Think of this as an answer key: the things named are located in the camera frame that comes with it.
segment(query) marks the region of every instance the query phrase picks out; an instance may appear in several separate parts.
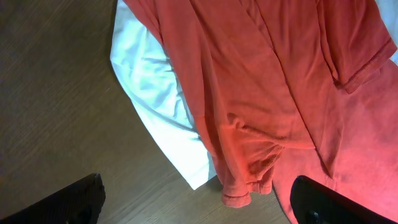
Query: wood grain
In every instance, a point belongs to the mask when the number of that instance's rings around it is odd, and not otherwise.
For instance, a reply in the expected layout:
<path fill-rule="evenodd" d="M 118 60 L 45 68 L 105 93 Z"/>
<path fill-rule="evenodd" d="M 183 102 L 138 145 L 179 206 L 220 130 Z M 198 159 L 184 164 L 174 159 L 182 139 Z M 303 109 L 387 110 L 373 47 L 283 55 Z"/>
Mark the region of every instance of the wood grain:
<path fill-rule="evenodd" d="M 99 223 L 288 223 L 273 193 L 227 208 L 162 154 L 110 66 L 114 1 L 1 7 L 0 218 L 99 172 Z"/>

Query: white garment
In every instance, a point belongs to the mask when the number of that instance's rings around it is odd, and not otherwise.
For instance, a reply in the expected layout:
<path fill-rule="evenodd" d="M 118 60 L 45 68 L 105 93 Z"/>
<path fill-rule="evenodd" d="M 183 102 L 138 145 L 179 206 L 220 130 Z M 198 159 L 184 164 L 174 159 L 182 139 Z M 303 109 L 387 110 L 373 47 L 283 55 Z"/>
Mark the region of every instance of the white garment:
<path fill-rule="evenodd" d="M 111 63 L 148 132 L 191 188 L 214 177 L 211 157 L 168 56 L 122 0 L 116 9 Z"/>

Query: red fabric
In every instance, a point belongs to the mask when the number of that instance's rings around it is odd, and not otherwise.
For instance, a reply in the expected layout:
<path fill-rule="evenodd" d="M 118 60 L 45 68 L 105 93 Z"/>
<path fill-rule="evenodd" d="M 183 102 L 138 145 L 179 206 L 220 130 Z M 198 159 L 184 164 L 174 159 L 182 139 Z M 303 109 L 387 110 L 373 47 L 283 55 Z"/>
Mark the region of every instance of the red fabric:
<path fill-rule="evenodd" d="M 343 183 L 367 176 L 344 162 L 398 161 L 397 68 L 382 67 L 396 46 L 374 1 L 125 2 L 170 56 L 225 204 L 267 194 L 276 173 L 288 195 L 278 166 L 323 165 Z M 320 156 L 278 161 L 294 151 Z"/>

